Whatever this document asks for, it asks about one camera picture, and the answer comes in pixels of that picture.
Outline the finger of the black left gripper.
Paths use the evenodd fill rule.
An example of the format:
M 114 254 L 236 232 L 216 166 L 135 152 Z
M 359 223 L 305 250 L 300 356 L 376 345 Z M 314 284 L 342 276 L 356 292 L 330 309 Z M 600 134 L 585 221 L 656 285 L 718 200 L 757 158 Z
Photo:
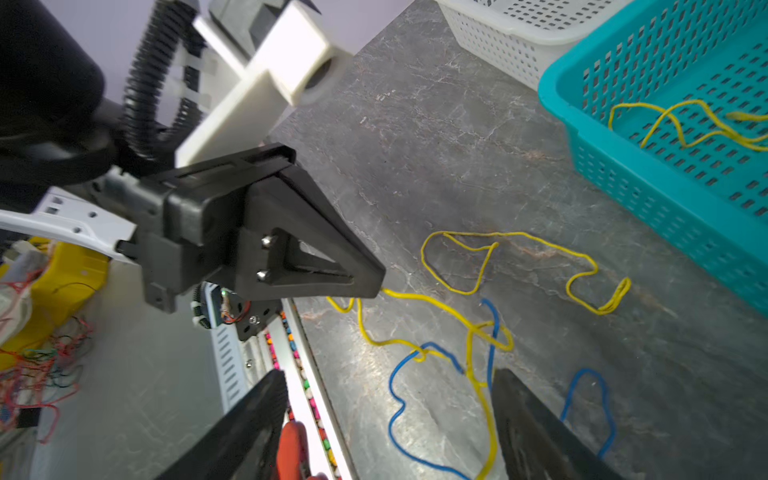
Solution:
M 238 232 L 236 292 L 249 300 L 374 298 L 385 267 L 298 166 L 252 184 Z

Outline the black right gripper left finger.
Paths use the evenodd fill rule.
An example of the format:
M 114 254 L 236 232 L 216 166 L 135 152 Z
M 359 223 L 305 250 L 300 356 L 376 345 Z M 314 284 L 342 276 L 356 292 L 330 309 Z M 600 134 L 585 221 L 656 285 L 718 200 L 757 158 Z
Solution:
M 285 374 L 266 374 L 161 479 L 271 479 L 288 408 Z

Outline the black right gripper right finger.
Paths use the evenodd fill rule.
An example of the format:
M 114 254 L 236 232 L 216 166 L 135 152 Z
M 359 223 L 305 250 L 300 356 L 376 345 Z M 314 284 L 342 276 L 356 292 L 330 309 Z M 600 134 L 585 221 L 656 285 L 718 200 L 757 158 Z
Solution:
M 495 372 L 492 407 L 510 479 L 618 479 L 509 369 Z

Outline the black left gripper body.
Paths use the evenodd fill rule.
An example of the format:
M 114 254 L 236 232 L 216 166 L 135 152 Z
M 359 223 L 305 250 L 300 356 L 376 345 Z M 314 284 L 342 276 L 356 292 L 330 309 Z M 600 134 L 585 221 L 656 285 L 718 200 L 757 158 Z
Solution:
M 146 303 L 173 313 L 179 295 L 232 264 L 248 189 L 295 163 L 294 149 L 273 143 L 126 186 L 136 230 L 117 250 L 141 267 Z

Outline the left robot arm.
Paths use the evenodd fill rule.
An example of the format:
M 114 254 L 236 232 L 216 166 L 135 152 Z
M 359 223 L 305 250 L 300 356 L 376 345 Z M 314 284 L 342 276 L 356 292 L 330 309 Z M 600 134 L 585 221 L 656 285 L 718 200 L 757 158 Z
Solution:
M 137 263 L 173 312 L 210 281 L 252 301 L 375 297 L 384 265 L 267 136 L 348 52 L 310 1 L 157 1 L 121 103 L 40 1 L 1 5 L 1 226 Z

